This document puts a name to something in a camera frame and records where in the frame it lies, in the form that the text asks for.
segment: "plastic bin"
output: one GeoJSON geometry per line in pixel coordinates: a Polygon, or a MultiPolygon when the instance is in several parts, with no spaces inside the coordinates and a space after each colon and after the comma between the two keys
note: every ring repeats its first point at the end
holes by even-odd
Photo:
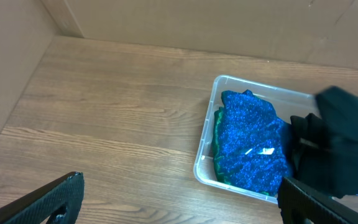
{"type": "Polygon", "coordinates": [[[209,106],[205,117],[203,133],[201,135],[196,162],[194,164],[194,175],[203,184],[230,190],[267,202],[277,203],[275,197],[266,196],[264,194],[216,181],[211,142],[214,128],[214,112],[218,110],[220,106],[223,106],[221,93],[225,90],[232,90],[239,93],[246,90],[252,91],[255,96],[271,102],[276,110],[277,116],[288,123],[290,123],[291,115],[305,117],[309,113],[319,114],[314,103],[313,95],[251,82],[229,75],[220,75],[214,81],[211,99],[209,100],[209,106]]]}

